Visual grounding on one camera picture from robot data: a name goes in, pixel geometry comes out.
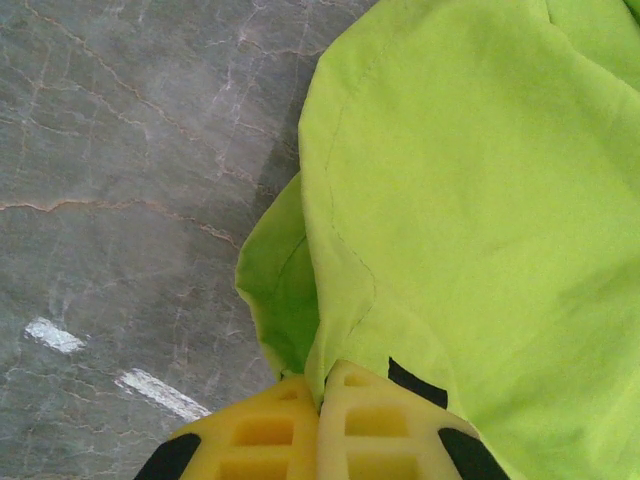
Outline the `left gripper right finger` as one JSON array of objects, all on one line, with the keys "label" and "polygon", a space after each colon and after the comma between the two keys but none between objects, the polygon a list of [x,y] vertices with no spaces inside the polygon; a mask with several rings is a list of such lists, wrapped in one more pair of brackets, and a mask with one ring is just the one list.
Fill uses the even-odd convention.
[{"label": "left gripper right finger", "polygon": [[331,369],[317,480],[510,480],[475,428],[346,360]]}]

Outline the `lime green shorts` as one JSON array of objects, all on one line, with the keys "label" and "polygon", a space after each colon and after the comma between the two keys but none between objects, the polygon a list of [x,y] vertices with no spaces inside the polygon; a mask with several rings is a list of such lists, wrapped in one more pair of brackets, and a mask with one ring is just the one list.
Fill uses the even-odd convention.
[{"label": "lime green shorts", "polygon": [[640,480],[640,0],[378,0],[298,147],[236,269],[277,377],[348,360],[513,480]]}]

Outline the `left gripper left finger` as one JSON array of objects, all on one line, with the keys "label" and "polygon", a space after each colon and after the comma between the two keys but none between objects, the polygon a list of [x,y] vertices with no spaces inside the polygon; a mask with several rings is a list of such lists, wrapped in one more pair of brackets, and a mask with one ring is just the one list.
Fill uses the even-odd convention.
[{"label": "left gripper left finger", "polygon": [[319,414],[301,375],[189,423],[133,480],[316,480]]}]

